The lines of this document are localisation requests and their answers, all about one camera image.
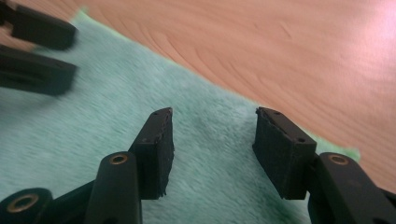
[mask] metal grommet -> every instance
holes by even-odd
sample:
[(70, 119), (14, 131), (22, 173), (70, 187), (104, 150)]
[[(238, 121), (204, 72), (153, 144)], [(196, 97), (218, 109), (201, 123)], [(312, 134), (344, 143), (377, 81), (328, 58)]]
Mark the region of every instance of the metal grommet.
[(128, 157), (124, 154), (117, 154), (110, 158), (110, 163), (114, 165), (118, 165), (124, 163), (128, 160)]
[(348, 165), (349, 164), (349, 161), (345, 157), (342, 157), (339, 155), (332, 154), (329, 156), (329, 159), (330, 159), (330, 161), (332, 161), (338, 165)]
[(8, 206), (7, 211), (9, 213), (19, 213), (30, 207), (32, 207), (38, 201), (38, 195), (31, 193), (22, 195), (19, 198), (14, 199)]

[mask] wood grain surface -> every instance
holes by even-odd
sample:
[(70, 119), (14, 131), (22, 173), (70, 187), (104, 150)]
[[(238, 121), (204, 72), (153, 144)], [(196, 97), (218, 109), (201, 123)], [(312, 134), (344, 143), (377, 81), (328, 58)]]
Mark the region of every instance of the wood grain surface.
[[(361, 151), (396, 192), (396, 2), (359, 0), (31, 0), (89, 15), (221, 87)], [(1, 31), (2, 44), (28, 48)]]

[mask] teal cloth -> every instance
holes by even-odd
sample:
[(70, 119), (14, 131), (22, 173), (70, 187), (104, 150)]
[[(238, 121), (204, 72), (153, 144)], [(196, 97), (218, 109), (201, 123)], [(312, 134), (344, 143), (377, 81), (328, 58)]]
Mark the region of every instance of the teal cloth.
[[(251, 145), (259, 105), (225, 91), (79, 12), (77, 43), (35, 52), (79, 67), (73, 89), (50, 97), (0, 89), (0, 199), (21, 189), (59, 197), (128, 150), (149, 114), (174, 108), (167, 195), (143, 201), (144, 223), (309, 223), (305, 201), (284, 201)], [(311, 134), (318, 152), (342, 149)]]

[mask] green fabric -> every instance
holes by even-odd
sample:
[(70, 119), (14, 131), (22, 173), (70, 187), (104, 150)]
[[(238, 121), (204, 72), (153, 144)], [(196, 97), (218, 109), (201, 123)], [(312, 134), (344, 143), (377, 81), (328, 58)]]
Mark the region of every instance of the green fabric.
[[(34, 187), (56, 198), (93, 180), (100, 160), (127, 150), (152, 111), (172, 106), (173, 169), (167, 195), (143, 201), (145, 223), (309, 223), (306, 201), (281, 200), (255, 158), (258, 104), (82, 12), (73, 23), (73, 48), (36, 50), (79, 67), (70, 92), (0, 89), (0, 199)], [(311, 136), (318, 152), (359, 157)]]

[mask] hole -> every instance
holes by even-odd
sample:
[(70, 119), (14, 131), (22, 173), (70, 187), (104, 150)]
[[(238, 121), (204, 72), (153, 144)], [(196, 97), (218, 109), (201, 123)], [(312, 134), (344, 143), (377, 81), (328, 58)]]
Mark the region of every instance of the hole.
[(114, 165), (118, 165), (118, 164), (126, 162), (127, 160), (128, 160), (127, 156), (125, 156), (123, 154), (118, 154), (118, 155), (111, 157), (110, 163), (114, 164)]
[(32, 201), (31, 198), (24, 198), (24, 199), (21, 199), (21, 200), (19, 200), (19, 201), (17, 201), (17, 202), (15, 203), (15, 207), (23, 207), (23, 206), (25, 206), (26, 204), (29, 204), (29, 202), (31, 202), (31, 201)]
[(349, 163), (349, 161), (346, 158), (334, 154), (330, 155), (329, 159), (335, 164), (339, 164), (339, 165), (347, 165)]
[(38, 195), (25, 194), (14, 199), (7, 207), (9, 213), (19, 213), (32, 207), (38, 201)]
[(373, 218), (373, 223), (375, 223), (375, 224), (390, 224), (386, 220), (384, 220), (382, 218), (378, 218), (378, 217)]
[(119, 220), (116, 217), (110, 217), (103, 221), (103, 224), (117, 224), (119, 223)]

